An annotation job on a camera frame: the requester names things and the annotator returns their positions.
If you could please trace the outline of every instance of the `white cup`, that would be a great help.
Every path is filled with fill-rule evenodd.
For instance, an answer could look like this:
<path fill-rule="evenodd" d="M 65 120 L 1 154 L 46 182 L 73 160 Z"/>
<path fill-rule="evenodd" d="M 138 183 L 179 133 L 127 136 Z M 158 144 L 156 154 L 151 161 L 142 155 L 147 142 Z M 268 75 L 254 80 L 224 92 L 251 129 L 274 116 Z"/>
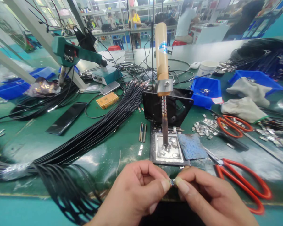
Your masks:
<path fill-rule="evenodd" d="M 197 76 L 203 76 L 210 78 L 212 76 L 213 71 L 219 66 L 219 63 L 216 61 L 202 61 L 197 73 Z"/>

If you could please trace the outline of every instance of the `green workbench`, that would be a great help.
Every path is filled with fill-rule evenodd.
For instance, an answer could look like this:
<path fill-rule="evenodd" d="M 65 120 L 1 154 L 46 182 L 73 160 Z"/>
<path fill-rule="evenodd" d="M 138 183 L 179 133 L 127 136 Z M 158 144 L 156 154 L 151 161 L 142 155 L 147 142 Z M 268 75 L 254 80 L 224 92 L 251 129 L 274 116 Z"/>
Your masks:
<path fill-rule="evenodd" d="M 168 55 L 168 57 L 169 59 L 183 60 L 188 63 L 193 63 L 195 61 L 200 62 L 202 60 L 225 61 L 229 58 L 232 50 L 239 48 L 243 42 L 245 41 L 233 41 L 195 46 L 176 46 L 173 49 L 173 54 Z M 108 52 L 103 52 L 102 54 L 108 59 L 111 58 Z M 130 51 L 112 52 L 112 55 L 115 59 L 121 56 L 118 62 L 132 62 L 132 60 L 130 60 L 131 54 L 132 52 Z M 145 58 L 144 50 L 135 50 L 134 56 L 135 63 L 141 63 Z M 150 57 L 147 59 L 147 61 L 151 66 Z M 186 70 L 188 68 L 186 64 L 176 61 L 169 61 L 169 66 L 171 67 L 171 70 Z M 80 67 L 85 67 L 84 69 L 91 69 L 94 66 L 93 64 L 84 62 L 80 65 Z M 222 97 L 224 101 L 237 98 L 237 96 L 225 92 L 225 89 L 229 87 L 227 81 L 231 78 L 231 76 L 231 73 L 226 73 L 221 78 L 212 77 L 220 79 Z M 180 81 L 184 81 L 190 77 L 190 73 L 185 73 L 180 75 L 179 79 Z M 189 89 L 191 85 L 192 82 L 183 83 L 176 85 L 175 88 Z M 95 95 L 96 94 L 82 94 L 74 102 L 88 102 Z M 268 99 L 274 103 L 282 97 L 283 92 L 277 92 L 268 96 Z M 15 104 L 12 101 L 7 104 L 1 104 L 0 116 L 7 115 L 14 105 Z M 13 121 L 9 118 L 1 120 L 0 130 L 5 129 L 5 135 L 0 137 L 0 159 L 11 163 L 31 162 L 65 143 L 67 140 L 85 128 L 91 126 L 98 120 L 87 118 L 84 114 L 81 114 L 63 136 L 56 136 L 46 133 L 45 131 L 68 109 L 68 107 L 55 109 L 54 111 L 46 113 L 43 116 L 31 121 Z M 214 105 L 212 109 L 220 112 L 219 108 L 219 105 Z M 94 101 L 89 105 L 87 111 L 90 116 L 99 116 L 105 112 L 108 112 L 108 109 L 102 110 Z M 191 133 L 193 123 L 203 120 L 202 114 L 206 114 L 208 118 L 213 119 L 213 116 L 208 110 L 198 106 L 193 106 L 182 123 L 181 127 L 185 130 L 183 133 Z M 83 166 L 88 172 L 90 172 L 90 175 L 93 177 L 96 187 L 100 192 L 105 191 L 112 186 L 115 178 L 126 164 L 138 160 L 149 159 L 149 129 L 146 133 L 146 142 L 143 146 L 142 155 L 138 155 L 141 144 L 138 141 L 141 122 L 146 123 L 148 125 L 147 128 L 150 128 L 150 122 L 144 118 L 143 111 L 139 112 L 136 110 L 132 116 L 113 134 L 106 138 L 101 144 L 90 150 L 87 154 L 75 161 L 76 164 Z M 255 138 L 259 137 L 259 135 L 255 132 L 250 132 L 249 134 Z M 212 140 L 201 137 L 202 144 L 214 154 L 219 157 L 226 157 L 228 159 L 240 162 L 250 167 L 267 182 L 273 193 L 273 199 L 268 201 L 262 200 L 265 205 L 283 206 L 283 164 L 273 158 L 247 137 L 243 137 L 240 140 L 248 145 L 250 150 L 246 152 L 239 152 L 228 147 L 218 137 L 214 137 Z M 260 140 L 260 142 L 264 143 L 264 145 L 274 150 L 280 157 L 283 158 L 283 148 L 277 148 L 271 142 L 265 142 L 262 140 Z M 209 158 L 191 161 L 191 165 L 197 166 L 213 175 L 216 175 L 213 162 Z M 180 171 L 178 166 L 160 165 L 160 167 L 167 172 L 170 178 L 175 178 Z M 254 185 L 257 185 L 250 175 L 246 174 L 244 171 L 241 171 L 239 168 L 237 168 L 237 170 L 242 173 L 247 180 Z M 73 175 L 76 177 L 78 183 L 88 190 L 85 180 L 79 174 L 73 173 Z M 236 185 L 233 186 L 246 203 L 252 203 L 252 200 L 249 199 L 249 197 L 240 188 L 238 188 Z M 22 178 L 16 181 L 1 182 L 0 196 L 48 197 L 48 193 L 41 179 L 33 175 L 31 177 Z M 178 197 L 175 190 L 169 192 L 165 199 L 177 200 Z"/>

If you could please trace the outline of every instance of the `wooden handle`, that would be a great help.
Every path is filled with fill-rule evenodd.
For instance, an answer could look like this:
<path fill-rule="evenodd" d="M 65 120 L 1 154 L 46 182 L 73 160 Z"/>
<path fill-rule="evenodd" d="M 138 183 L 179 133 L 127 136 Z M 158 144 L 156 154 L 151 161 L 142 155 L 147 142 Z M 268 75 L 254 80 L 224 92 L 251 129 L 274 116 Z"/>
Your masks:
<path fill-rule="evenodd" d="M 157 80 L 169 79 L 168 49 L 167 49 L 167 26 L 159 23 L 155 27 L 155 50 Z M 169 96 L 170 92 L 157 93 L 158 96 Z"/>

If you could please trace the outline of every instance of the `hand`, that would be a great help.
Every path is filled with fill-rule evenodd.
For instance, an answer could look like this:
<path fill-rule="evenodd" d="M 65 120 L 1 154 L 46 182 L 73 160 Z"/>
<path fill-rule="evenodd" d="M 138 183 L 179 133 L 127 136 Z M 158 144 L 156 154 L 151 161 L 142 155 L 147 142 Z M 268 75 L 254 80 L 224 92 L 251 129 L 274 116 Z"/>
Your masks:
<path fill-rule="evenodd" d="M 116 178 L 88 225 L 138 225 L 143 216 L 154 212 L 170 187 L 167 173 L 151 161 L 130 163 Z"/>
<path fill-rule="evenodd" d="M 259 226 L 234 188 L 196 167 L 185 167 L 176 177 L 179 197 L 186 200 L 206 226 Z"/>

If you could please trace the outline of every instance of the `red stool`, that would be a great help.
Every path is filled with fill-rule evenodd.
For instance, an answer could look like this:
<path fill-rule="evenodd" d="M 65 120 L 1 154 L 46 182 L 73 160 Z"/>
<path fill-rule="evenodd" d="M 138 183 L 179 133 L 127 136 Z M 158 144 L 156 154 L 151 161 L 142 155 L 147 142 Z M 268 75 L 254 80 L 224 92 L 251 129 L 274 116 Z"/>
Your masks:
<path fill-rule="evenodd" d="M 109 51 L 114 51 L 114 50 L 121 50 L 120 46 L 110 46 L 108 47 Z"/>
<path fill-rule="evenodd" d="M 181 41 L 174 41 L 172 46 L 183 46 L 183 45 L 186 45 L 187 43 L 186 42 L 181 42 Z"/>

